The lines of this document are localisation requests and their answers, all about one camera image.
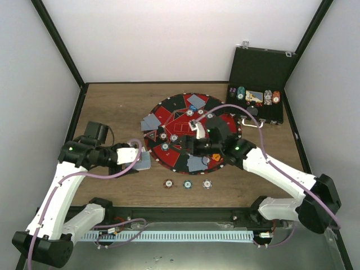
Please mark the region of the orange round blind button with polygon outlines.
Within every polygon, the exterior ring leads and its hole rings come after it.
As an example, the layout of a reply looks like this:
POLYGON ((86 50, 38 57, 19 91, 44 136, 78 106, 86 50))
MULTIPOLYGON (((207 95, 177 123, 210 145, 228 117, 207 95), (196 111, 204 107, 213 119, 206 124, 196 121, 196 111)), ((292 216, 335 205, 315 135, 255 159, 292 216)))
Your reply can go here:
POLYGON ((212 154, 211 158, 216 162, 220 162, 222 159, 220 154, 212 154))

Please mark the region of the teal poker chip stack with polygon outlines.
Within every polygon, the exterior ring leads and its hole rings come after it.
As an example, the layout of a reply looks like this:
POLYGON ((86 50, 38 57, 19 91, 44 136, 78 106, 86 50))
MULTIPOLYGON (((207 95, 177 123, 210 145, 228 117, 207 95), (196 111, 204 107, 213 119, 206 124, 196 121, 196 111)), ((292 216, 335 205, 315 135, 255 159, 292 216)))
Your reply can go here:
POLYGON ((192 188, 192 182, 191 181, 184 181, 183 186, 185 189, 191 189, 192 188))

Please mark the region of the red poker chip stack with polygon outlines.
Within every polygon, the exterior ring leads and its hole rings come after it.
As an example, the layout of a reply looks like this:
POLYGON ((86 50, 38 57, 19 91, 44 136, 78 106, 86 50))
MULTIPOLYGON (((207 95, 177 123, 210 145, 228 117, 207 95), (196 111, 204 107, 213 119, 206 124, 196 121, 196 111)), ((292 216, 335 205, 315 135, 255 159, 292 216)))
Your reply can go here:
POLYGON ((166 189, 172 188, 173 185, 174 185, 174 182, 171 179, 167 179, 163 183, 163 187, 166 188, 166 189))

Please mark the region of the dealt blue playing card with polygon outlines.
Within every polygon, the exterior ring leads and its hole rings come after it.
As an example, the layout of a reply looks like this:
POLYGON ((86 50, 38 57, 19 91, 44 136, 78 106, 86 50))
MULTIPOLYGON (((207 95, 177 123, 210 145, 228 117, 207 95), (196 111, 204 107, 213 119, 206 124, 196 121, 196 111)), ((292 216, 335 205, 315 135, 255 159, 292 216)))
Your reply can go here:
POLYGON ((145 121, 141 121, 141 131, 151 131, 154 127, 149 126, 145 121))

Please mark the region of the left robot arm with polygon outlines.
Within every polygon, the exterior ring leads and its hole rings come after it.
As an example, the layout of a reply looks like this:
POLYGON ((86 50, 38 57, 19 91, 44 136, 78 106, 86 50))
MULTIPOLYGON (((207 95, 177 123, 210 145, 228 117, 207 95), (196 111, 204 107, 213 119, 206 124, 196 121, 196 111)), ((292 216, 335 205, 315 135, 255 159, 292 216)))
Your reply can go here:
POLYGON ((133 172, 141 156, 142 143, 138 139, 105 146, 110 130, 107 125, 90 121, 83 135, 62 146, 55 176, 40 208, 26 230, 15 232, 12 238, 14 247, 26 258, 27 269, 32 268, 33 261, 63 267, 85 233, 114 223, 112 202, 97 197, 66 220, 74 195, 85 177, 121 177, 133 172))

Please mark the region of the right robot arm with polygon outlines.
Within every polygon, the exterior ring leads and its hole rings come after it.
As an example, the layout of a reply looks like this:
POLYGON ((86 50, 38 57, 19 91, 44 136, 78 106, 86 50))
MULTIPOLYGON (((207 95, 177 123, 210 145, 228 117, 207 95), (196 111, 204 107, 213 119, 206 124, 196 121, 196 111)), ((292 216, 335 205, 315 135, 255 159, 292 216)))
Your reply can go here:
POLYGON ((258 175, 290 195, 287 199, 262 198, 250 212, 253 225, 261 227, 272 219, 299 221, 310 231, 322 234, 338 224, 335 215, 341 201, 329 176, 316 177, 274 159, 254 143, 232 133, 219 116, 205 124, 190 120, 187 125, 195 135, 181 138, 181 148, 186 153, 200 158, 220 154, 226 164, 258 175))

